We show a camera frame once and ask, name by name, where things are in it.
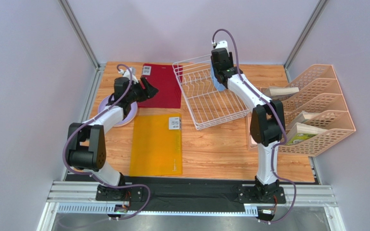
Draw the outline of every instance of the metal bar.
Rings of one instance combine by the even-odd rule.
[[[44,210],[42,212],[40,222],[37,226],[37,231],[48,231],[53,228],[55,215],[57,214],[57,210],[59,207],[59,203],[45,203]]]
[[[202,61],[202,62],[199,62],[199,63],[197,63],[197,64],[201,64],[201,65],[198,65],[198,66],[195,66],[195,67],[192,67],[192,68],[188,68],[188,69],[185,69],[185,67],[188,67],[188,66],[194,66],[194,65],[196,65],[196,64],[191,64],[191,65],[187,65],[187,66],[183,66],[182,68],[183,68],[183,73],[186,71],[186,73],[185,73],[185,75],[186,74],[188,74],[188,71],[189,70],[194,70],[194,69],[201,69],[202,67],[205,67],[205,66],[211,66],[211,64],[210,63],[207,63],[207,64],[203,64],[203,63],[205,63],[205,62],[208,62],[208,61]]]
[[[65,181],[67,174],[68,174],[68,169],[64,166],[63,172],[61,173],[61,178],[60,179],[62,181]]]
[[[81,26],[79,25],[68,0],[58,0],[58,2],[60,3],[61,8],[63,8],[66,17],[68,18],[72,28],[77,34],[77,37],[81,42],[81,45],[84,48],[85,52],[87,53],[88,58],[90,59],[92,65],[94,66],[95,69],[98,69],[100,67],[100,63],[95,57],[94,51],[92,50],[90,44],[88,43],[88,40],[84,35],[84,32],[82,32]]]
[[[80,118],[81,122],[90,118],[90,114],[91,114],[91,110],[93,109],[92,107],[94,105],[95,97],[97,95],[98,88],[101,83],[102,76],[104,74],[104,69],[105,69],[105,64],[102,64],[95,72],[95,75],[92,79],[90,92],[87,96],[85,108]]]
[[[193,99],[193,98],[197,98],[197,97],[205,96],[205,95],[209,95],[209,94],[215,94],[215,92],[218,92],[218,91],[207,92],[207,93],[204,93],[204,94],[189,97],[188,99]]]
[[[346,231],[338,207],[325,207],[325,213],[331,231]]]
[[[54,181],[48,195],[47,202],[62,203],[97,203],[116,204],[118,202],[96,201],[98,182],[72,182]],[[294,189],[292,185],[282,185],[285,191],[287,204],[293,199]],[[297,195],[295,206],[332,206],[337,207],[336,198],[330,185],[296,185]],[[263,204],[247,204],[251,206],[264,206]]]
[[[186,63],[186,61],[190,61],[190,60],[194,60],[194,59],[201,59],[201,58],[205,58],[205,57],[207,57],[208,59],[207,59],[207,61],[208,62],[210,62],[210,57],[211,56],[211,54],[206,54],[206,55],[203,55],[203,56],[200,56],[200,57],[196,57],[196,58],[191,58],[191,59],[185,59],[185,60],[181,60],[181,61],[179,61],[179,62],[175,62],[175,63],[173,63],[174,65],[179,65],[179,64],[181,64],[181,63]]]
[[[313,156],[309,157],[310,166],[312,167],[313,175],[315,177],[315,182],[318,184],[322,184],[322,180],[319,176],[319,169],[316,164],[316,159]]]
[[[291,75],[289,74],[289,71],[287,69],[285,69],[285,74],[286,74],[286,78],[288,79],[288,83],[292,82],[292,78],[291,78]]]
[[[135,210],[130,210],[127,213],[114,212],[115,205],[121,205],[121,204],[116,204],[116,203],[111,203],[111,204],[60,203],[57,213],[129,215],[129,214],[136,212]],[[258,208],[256,206],[246,205],[244,212],[142,211],[139,213],[139,215],[257,217]]]
[[[291,53],[288,56],[288,59],[286,60],[285,64],[283,65],[285,67],[285,70],[288,70],[291,66],[293,60],[295,59],[296,55],[298,54],[299,50],[301,49],[303,43],[305,42],[306,38],[308,37],[310,31],[312,30],[313,26],[315,25],[316,21],[320,17],[320,15],[323,12],[323,9],[325,8],[326,4],[329,0],[319,0],[317,3],[315,9],[313,10],[309,20],[307,21],[301,35],[299,36],[298,40],[296,41],[295,46],[293,47]]]

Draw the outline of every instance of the white wire rack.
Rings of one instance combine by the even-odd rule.
[[[211,79],[211,55],[172,64],[197,130],[245,117],[249,109],[230,90],[218,91]]]

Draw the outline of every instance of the purple plate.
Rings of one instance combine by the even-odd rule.
[[[106,104],[108,103],[108,99],[110,96],[107,96],[105,99],[103,99],[98,106],[98,113],[103,111],[105,109]],[[132,119],[135,117],[136,113],[138,112],[138,104],[136,102],[131,103],[131,111],[128,113],[127,117],[123,119],[121,122],[116,123],[114,127],[121,127],[129,122],[132,121]]]

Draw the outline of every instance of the cable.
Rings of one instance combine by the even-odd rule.
[[[275,200],[275,206],[273,207],[273,213],[276,214],[276,208],[277,208],[277,205],[278,205],[278,199],[276,198],[275,195],[273,195],[273,199]]]
[[[219,32],[219,31],[223,31],[223,32],[226,32],[229,37],[231,38],[232,40],[232,43],[234,45],[234,49],[235,49],[235,57],[236,57],[236,64],[237,64],[237,72],[238,72],[238,76],[239,76],[239,79],[245,84],[245,80],[243,79],[242,75],[240,74],[240,70],[239,70],[239,57],[238,57],[238,50],[237,50],[237,47],[236,47],[236,43],[235,43],[235,39],[234,37],[232,36],[232,34],[228,31],[228,30],[225,30],[225,29],[218,29],[215,31],[215,33],[213,34],[212,36],[212,43],[215,42],[215,35]],[[275,221],[271,221],[270,223],[271,224],[274,224],[274,223],[278,223],[280,221],[282,221],[289,213],[291,213],[292,211],[292,208],[293,208],[293,205],[295,204],[295,201],[296,201],[296,185],[293,181],[289,180],[289,179],[286,179],[286,178],[282,178],[280,177],[276,172],[275,172],[275,168],[274,168],[274,161],[275,161],[275,149],[276,147],[280,146],[280,145],[284,145],[286,144],[286,142],[288,141],[288,138],[286,136],[286,131],[285,129],[283,128],[283,125],[278,117],[278,115],[276,114],[276,111],[274,110],[273,106],[270,104],[270,102],[268,102],[267,100],[265,100],[260,94],[258,94],[249,84],[245,84],[250,91],[252,91],[253,94],[255,94],[260,100],[262,100],[263,102],[266,103],[266,105],[271,109],[272,111],[272,114],[275,116],[275,119],[277,121],[277,124],[279,125],[280,129],[282,130],[282,134],[283,134],[283,138],[284,138],[284,141],[283,142],[280,142],[280,143],[277,143],[275,144],[273,147],[272,147],[272,154],[271,154],[271,170],[272,170],[272,173],[275,175],[276,178],[278,178],[279,180],[284,180],[284,181],[287,181],[289,183],[291,183],[293,185],[293,189],[294,189],[294,194],[293,194],[293,199],[292,199],[292,204],[289,208],[289,210],[286,212],[286,214],[275,220]]]
[[[129,215],[129,216],[126,216],[126,217],[122,217],[122,218],[119,218],[119,220],[126,220],[126,219],[129,219],[129,218],[132,218],[134,216],[136,216],[138,213],[140,213],[148,204],[149,202],[149,199],[151,197],[151,190],[148,186],[144,185],[144,184],[132,184],[132,185],[125,185],[125,186],[114,186],[114,185],[109,185],[105,182],[103,182],[102,180],[100,180],[99,178],[97,178],[94,174],[92,174],[91,172],[78,172],[78,171],[75,171],[73,168],[71,168],[70,165],[68,165],[67,161],[66,161],[66,150],[67,150],[67,147],[69,145],[69,143],[71,142],[71,140],[78,134],[79,131],[81,131],[84,127],[86,127],[88,124],[96,121],[98,118],[100,118],[103,114],[105,114],[106,112],[108,112],[111,108],[113,108],[115,105],[117,105],[124,97],[125,95],[128,93],[128,91],[130,90],[131,88],[131,84],[132,84],[132,71],[131,69],[125,65],[125,64],[118,64],[117,65],[117,69],[118,71],[120,70],[119,67],[120,66],[123,66],[125,67],[129,72],[130,72],[130,82],[128,84],[128,87],[127,89],[124,91],[124,93],[121,95],[121,97],[116,100],[109,108],[107,109],[104,109],[102,112],[100,112],[99,114],[97,114],[96,116],[94,116],[94,118],[88,120],[87,122],[85,122],[84,124],[82,124],[81,126],[79,126],[70,136],[69,138],[67,139],[65,145],[64,145],[64,148],[63,148],[63,162],[64,162],[64,165],[65,167],[68,169],[68,171],[74,173],[74,174],[78,174],[78,175],[90,175],[92,178],[94,178],[97,182],[99,182],[100,184],[104,185],[104,186],[107,186],[107,187],[110,187],[110,188],[113,188],[113,189],[127,189],[127,188],[134,188],[134,187],[144,187],[148,190],[148,197],[144,203],[144,205],[142,205],[142,207],[140,209],[138,209],[136,212],[134,212],[133,214]],[[90,223],[88,225],[84,225],[84,226],[78,226],[78,227],[67,227],[67,226],[64,226],[63,224],[61,224],[60,222],[58,222],[58,225],[65,228],[65,229],[81,229],[81,228],[85,228],[85,227],[88,227],[88,226],[91,226],[93,224],[96,224],[96,223],[99,223],[99,222],[102,222],[102,221],[106,221],[106,220],[109,220],[108,218],[107,219],[103,219],[103,220],[99,220],[99,221],[96,221],[96,222],[93,222],[93,223]]]
[[[125,206],[125,201],[126,200],[128,200],[128,207]],[[124,199],[124,201],[122,203],[122,207],[125,208],[126,210],[129,210],[130,209],[130,207],[131,207],[131,192],[130,191],[127,191],[125,193],[125,199]]]

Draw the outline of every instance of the white label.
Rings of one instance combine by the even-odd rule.
[[[182,122],[180,117],[169,118],[169,130],[180,130],[182,129]]]
[[[262,210],[262,213],[264,213],[264,214],[272,214],[272,211],[271,210],[268,210],[268,209],[263,209]]]
[[[151,75],[151,67],[150,66],[143,66],[142,67],[142,75],[143,76],[150,76]]]

